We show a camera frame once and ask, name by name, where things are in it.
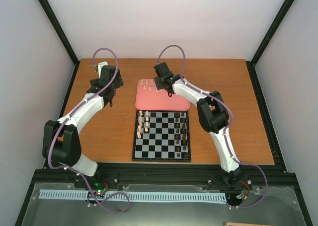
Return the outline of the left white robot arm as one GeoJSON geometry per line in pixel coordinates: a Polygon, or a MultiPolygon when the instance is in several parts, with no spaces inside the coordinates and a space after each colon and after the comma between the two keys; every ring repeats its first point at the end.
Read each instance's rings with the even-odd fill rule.
{"type": "Polygon", "coordinates": [[[57,121],[49,120],[44,126],[42,155],[48,162],[59,163],[86,175],[91,187],[103,183],[98,165],[82,153],[79,134],[88,121],[107,104],[112,105],[116,89],[123,86],[120,71],[107,62],[97,66],[98,78],[90,81],[91,87],[84,98],[68,114],[57,121]]]}

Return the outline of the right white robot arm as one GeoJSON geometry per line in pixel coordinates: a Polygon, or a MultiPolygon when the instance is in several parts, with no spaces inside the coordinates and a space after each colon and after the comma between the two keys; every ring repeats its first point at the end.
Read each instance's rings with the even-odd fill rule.
{"type": "Polygon", "coordinates": [[[158,90],[166,90],[168,96],[182,96],[197,107],[200,126],[212,137],[219,154],[223,184],[229,189],[234,188],[243,177],[243,171],[229,134],[230,110],[221,94],[202,90],[181,75],[174,75],[165,62],[157,63],[154,69],[158,90]]]}

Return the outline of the brown chess pieces back row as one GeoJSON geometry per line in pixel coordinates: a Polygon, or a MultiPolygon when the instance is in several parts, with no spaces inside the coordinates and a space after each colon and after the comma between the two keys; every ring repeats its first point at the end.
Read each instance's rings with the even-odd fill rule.
{"type": "Polygon", "coordinates": [[[186,133],[186,118],[185,118],[185,112],[181,113],[181,123],[182,123],[182,149],[184,151],[187,151],[187,133],[186,133]]]}

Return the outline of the black white chess board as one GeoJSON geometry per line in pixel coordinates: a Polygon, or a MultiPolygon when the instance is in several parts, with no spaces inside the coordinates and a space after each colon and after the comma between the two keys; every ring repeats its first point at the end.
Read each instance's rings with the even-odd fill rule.
{"type": "Polygon", "coordinates": [[[146,123],[146,111],[142,110],[142,132],[141,138],[137,138],[139,126],[139,111],[136,111],[135,136],[132,149],[133,161],[155,161],[155,162],[191,162],[190,130],[188,111],[149,111],[149,126],[146,123]],[[187,151],[182,149],[182,123],[180,122],[180,149],[181,158],[176,157],[174,136],[174,114],[185,112],[187,151]]]}

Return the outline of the pink plastic tray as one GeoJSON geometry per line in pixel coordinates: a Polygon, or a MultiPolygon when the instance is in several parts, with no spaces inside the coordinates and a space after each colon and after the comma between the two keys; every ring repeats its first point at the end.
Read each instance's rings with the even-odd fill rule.
{"type": "Polygon", "coordinates": [[[155,83],[151,84],[151,79],[148,79],[149,83],[146,85],[146,79],[144,84],[141,84],[141,79],[137,82],[135,107],[139,110],[178,110],[186,111],[190,108],[190,102],[184,97],[179,95],[173,95],[169,97],[165,90],[159,90],[156,92],[155,83]]]}

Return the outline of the clear acrylic sheet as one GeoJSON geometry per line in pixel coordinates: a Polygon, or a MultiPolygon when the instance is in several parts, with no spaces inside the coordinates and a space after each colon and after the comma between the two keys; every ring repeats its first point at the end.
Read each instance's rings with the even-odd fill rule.
{"type": "MultiPolygon", "coordinates": [[[[84,190],[72,184],[36,184],[23,226],[307,226],[291,187],[272,187],[267,195],[252,190],[245,202],[248,209],[226,203],[135,203],[129,198],[126,202],[39,199],[41,189],[84,190]]],[[[129,185],[126,192],[213,193],[172,185],[129,185]]]]}

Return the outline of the black aluminium frame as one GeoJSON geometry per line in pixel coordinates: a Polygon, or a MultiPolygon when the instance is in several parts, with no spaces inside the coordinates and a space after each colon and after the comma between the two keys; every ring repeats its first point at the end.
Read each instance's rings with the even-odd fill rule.
{"type": "MultiPolygon", "coordinates": [[[[44,12],[46,13],[48,19],[50,20],[53,28],[55,29],[58,37],[60,38],[63,46],[65,47],[68,55],[71,58],[75,68],[68,86],[68,90],[62,105],[62,111],[65,110],[67,101],[69,99],[74,81],[78,72],[80,65],[80,60],[75,55],[70,42],[68,41],[58,19],[56,18],[54,11],[52,10],[48,0],[38,0],[41,4],[44,12]]],[[[280,7],[278,13],[276,14],[272,24],[270,25],[268,31],[266,32],[261,44],[257,48],[251,61],[247,61],[246,67],[249,73],[253,91],[255,94],[255,99],[258,104],[260,115],[265,127],[266,135],[269,141],[269,146],[272,151],[272,156],[274,158],[273,166],[261,166],[261,168],[267,173],[267,181],[270,186],[294,186],[296,190],[297,203],[300,205],[301,214],[304,218],[306,225],[311,226],[312,220],[310,218],[306,203],[304,201],[303,195],[300,190],[300,186],[296,175],[294,173],[289,173],[287,171],[281,149],[274,131],[274,127],[269,116],[268,108],[265,103],[263,96],[263,91],[261,89],[259,79],[255,70],[255,65],[259,61],[263,52],[267,48],[271,38],[274,36],[290,7],[295,0],[284,0],[282,6],[280,7]]],[[[203,182],[203,177],[216,176],[220,171],[218,166],[208,166],[206,164],[202,166],[186,166],[186,165],[146,165],[138,163],[132,165],[130,163],[102,163],[101,169],[105,173],[123,173],[124,177],[120,179],[120,183],[141,183],[141,184],[154,184],[154,185],[164,185],[169,183],[175,183],[180,185],[181,183],[201,183],[206,187],[210,186],[209,182],[203,182]]],[[[70,173],[63,173],[61,170],[50,170],[48,168],[48,163],[45,162],[42,169],[36,170],[32,177],[29,189],[25,196],[23,205],[21,207],[20,213],[18,215],[16,225],[20,226],[25,221],[26,211],[29,207],[29,202],[31,200],[31,191],[34,189],[36,183],[73,183],[77,177],[72,176],[70,173]]]]}

